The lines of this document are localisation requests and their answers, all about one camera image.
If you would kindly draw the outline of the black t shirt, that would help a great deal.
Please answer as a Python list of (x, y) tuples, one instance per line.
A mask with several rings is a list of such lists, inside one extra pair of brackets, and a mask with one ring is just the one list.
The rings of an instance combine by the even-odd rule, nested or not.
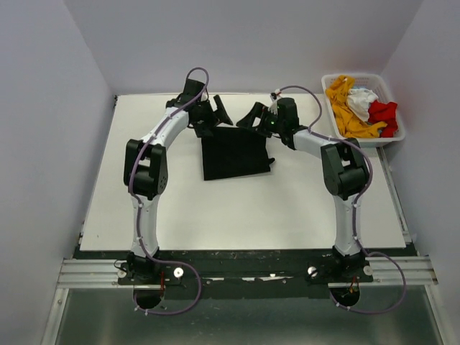
[(216, 127), (201, 139), (201, 149), (205, 181), (268, 173), (275, 162), (266, 138), (246, 129)]

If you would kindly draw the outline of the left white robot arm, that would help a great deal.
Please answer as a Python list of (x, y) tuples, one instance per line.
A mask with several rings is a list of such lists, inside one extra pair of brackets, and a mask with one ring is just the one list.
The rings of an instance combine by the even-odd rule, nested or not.
[(197, 135), (209, 134), (219, 124), (232, 125), (220, 96), (208, 99), (207, 84), (187, 78), (183, 91), (165, 105), (165, 114), (141, 139), (126, 144), (123, 181), (134, 208), (134, 235), (126, 259), (127, 270), (144, 284), (153, 283), (160, 273), (155, 258), (157, 209), (168, 182), (167, 150), (185, 129)]

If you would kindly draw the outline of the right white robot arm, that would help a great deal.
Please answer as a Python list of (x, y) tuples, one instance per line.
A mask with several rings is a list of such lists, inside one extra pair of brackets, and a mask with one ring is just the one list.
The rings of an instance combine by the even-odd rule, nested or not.
[(293, 98), (279, 98), (271, 106), (256, 102), (236, 125), (266, 138), (276, 134), (292, 150), (306, 152), (321, 161), (323, 181), (332, 195), (336, 237), (331, 257), (314, 264), (316, 278), (333, 277), (345, 282), (365, 265), (361, 244), (361, 197), (372, 179), (369, 159), (355, 139), (334, 139), (302, 126)]

